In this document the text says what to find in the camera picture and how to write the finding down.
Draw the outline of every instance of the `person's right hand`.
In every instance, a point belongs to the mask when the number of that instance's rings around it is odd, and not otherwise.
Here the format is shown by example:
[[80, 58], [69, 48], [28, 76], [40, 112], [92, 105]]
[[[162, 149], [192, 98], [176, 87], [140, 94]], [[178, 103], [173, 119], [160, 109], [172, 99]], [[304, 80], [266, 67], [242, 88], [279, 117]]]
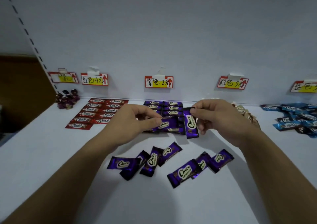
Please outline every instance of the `person's right hand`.
[[243, 145], [249, 134], [261, 133], [247, 118], [242, 116], [231, 103], [221, 99], [201, 100], [193, 105], [190, 113], [198, 118], [197, 127], [204, 135], [215, 129], [236, 147]]

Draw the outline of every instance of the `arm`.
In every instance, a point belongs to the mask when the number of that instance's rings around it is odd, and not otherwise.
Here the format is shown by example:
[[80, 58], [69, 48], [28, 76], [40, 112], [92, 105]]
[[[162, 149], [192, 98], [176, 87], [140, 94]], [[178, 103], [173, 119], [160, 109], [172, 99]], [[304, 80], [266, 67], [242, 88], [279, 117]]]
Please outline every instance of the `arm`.
[[162, 122], [160, 118], [147, 106], [125, 104], [97, 136], [75, 153], [3, 224], [71, 223], [106, 156], [142, 131], [157, 127]]
[[224, 100], [202, 100], [194, 107], [201, 134], [215, 129], [240, 148], [272, 223], [317, 220], [317, 190], [269, 137]]

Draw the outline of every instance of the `white table surface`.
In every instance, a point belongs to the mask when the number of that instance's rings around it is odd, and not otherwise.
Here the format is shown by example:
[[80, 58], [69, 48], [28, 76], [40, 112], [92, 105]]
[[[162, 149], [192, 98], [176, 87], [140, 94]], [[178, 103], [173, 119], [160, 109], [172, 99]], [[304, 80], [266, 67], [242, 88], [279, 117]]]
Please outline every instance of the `white table surface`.
[[[0, 220], [8, 216], [85, 142], [104, 127], [66, 129], [66, 124], [86, 104], [81, 99], [71, 110], [52, 105], [0, 148]], [[130, 101], [143, 104], [143, 100]], [[308, 180], [317, 186], [317, 139], [295, 130], [279, 132], [272, 124], [282, 113], [244, 105], [259, 120], [262, 130], [286, 153]], [[165, 148], [176, 141], [183, 150], [152, 178], [136, 174], [126, 181], [119, 170], [106, 169], [112, 155], [134, 158], [152, 146]], [[211, 156], [225, 148], [235, 159], [217, 174], [204, 170], [195, 180], [173, 189], [166, 175], [203, 151]], [[245, 159], [216, 131], [187, 140], [173, 134], [139, 135], [110, 154], [94, 179], [76, 223], [268, 223], [267, 214]]]

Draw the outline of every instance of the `hand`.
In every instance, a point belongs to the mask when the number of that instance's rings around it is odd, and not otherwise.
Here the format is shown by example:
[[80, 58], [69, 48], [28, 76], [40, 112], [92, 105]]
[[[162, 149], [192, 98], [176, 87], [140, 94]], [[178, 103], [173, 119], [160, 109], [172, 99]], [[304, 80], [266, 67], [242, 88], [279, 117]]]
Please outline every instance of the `hand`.
[[215, 129], [236, 147], [247, 142], [248, 134], [261, 130], [244, 118], [231, 103], [221, 99], [201, 100], [193, 105], [190, 113], [198, 118], [197, 127], [204, 135], [208, 129]]
[[108, 145], [118, 147], [133, 140], [141, 132], [159, 126], [161, 118], [160, 114], [147, 106], [124, 104], [97, 136]]

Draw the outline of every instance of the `price label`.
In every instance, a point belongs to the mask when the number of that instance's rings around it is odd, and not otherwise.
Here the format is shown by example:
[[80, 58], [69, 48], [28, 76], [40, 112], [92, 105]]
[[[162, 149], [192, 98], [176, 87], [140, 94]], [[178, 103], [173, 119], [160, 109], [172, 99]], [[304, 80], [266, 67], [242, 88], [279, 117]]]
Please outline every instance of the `price label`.
[[54, 83], [78, 83], [77, 76], [74, 72], [67, 72], [65, 74], [61, 74], [60, 72], [48, 72], [48, 74], [50, 75]]
[[297, 80], [294, 82], [291, 92], [317, 93], [317, 82], [304, 82]]
[[173, 76], [146, 76], [145, 87], [149, 88], [173, 88]]
[[227, 76], [221, 76], [217, 87], [244, 90], [249, 79], [240, 78], [239, 80], [231, 80]]
[[107, 86], [108, 74], [99, 74], [98, 76], [88, 76], [87, 73], [81, 73], [81, 82], [83, 85]]

